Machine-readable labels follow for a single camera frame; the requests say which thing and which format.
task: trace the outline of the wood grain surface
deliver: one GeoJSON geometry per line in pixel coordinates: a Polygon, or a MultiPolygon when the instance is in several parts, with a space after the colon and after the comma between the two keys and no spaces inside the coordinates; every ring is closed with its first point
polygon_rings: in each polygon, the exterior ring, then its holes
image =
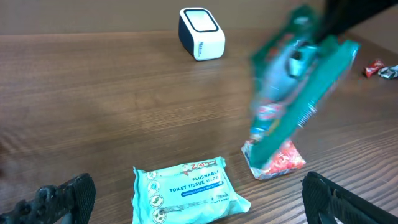
{"type": "Polygon", "coordinates": [[[0,36],[0,212],[88,172],[90,223],[131,223],[133,166],[223,156],[252,207],[218,223],[305,223],[300,180],[310,170],[398,215],[398,82],[361,75],[370,60],[398,56],[369,42],[295,134],[307,165],[254,180],[240,151],[251,122],[248,56],[269,37],[227,31],[223,57],[196,62],[176,32],[0,36]]]}

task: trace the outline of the blue label strip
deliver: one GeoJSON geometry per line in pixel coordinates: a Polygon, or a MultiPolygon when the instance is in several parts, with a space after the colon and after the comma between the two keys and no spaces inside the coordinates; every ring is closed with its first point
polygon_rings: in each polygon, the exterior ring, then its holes
{"type": "Polygon", "coordinates": [[[199,187],[197,189],[193,189],[193,190],[189,190],[189,191],[186,191],[186,192],[182,192],[181,196],[185,197],[185,196],[193,195],[193,194],[196,194],[196,193],[204,192],[205,190],[210,190],[210,189],[213,189],[215,187],[221,186],[223,184],[224,184],[223,181],[219,181],[219,182],[214,183],[214,184],[209,184],[207,186],[199,187]]]}

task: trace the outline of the blurry green package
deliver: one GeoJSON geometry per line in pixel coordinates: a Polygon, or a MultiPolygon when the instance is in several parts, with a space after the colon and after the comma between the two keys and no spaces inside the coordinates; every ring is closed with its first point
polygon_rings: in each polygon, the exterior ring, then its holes
{"type": "Polygon", "coordinates": [[[266,169],[321,98],[350,69],[359,44],[333,36],[315,43],[319,18],[310,7],[296,9],[283,28],[253,58],[255,93],[251,167],[266,169]]]}
{"type": "Polygon", "coordinates": [[[217,157],[152,172],[134,168],[132,223],[205,224],[247,212],[251,204],[234,191],[225,166],[217,157]]]}

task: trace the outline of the package sealed edge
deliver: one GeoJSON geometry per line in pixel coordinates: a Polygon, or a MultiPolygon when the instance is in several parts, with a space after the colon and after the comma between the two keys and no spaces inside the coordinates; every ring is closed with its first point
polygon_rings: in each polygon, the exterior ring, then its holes
{"type": "Polygon", "coordinates": [[[132,223],[209,223],[247,212],[224,170],[225,159],[180,164],[151,172],[134,167],[132,223]]]}
{"type": "MultiPolygon", "coordinates": [[[[252,141],[246,141],[241,149],[249,167],[252,147],[252,141]]],[[[278,152],[272,156],[272,159],[262,169],[250,167],[250,170],[257,180],[266,180],[301,169],[304,164],[305,160],[293,142],[288,139],[280,146],[278,152]]]]}

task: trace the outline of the beige wall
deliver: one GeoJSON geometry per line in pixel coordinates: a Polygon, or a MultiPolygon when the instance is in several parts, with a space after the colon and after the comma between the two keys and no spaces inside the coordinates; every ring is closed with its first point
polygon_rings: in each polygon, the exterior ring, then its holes
{"type": "Polygon", "coordinates": [[[350,31],[398,54],[398,6],[374,16],[350,31]]]}
{"type": "Polygon", "coordinates": [[[175,30],[184,7],[205,7],[223,29],[277,28],[319,0],[0,0],[0,34],[175,30]]]}

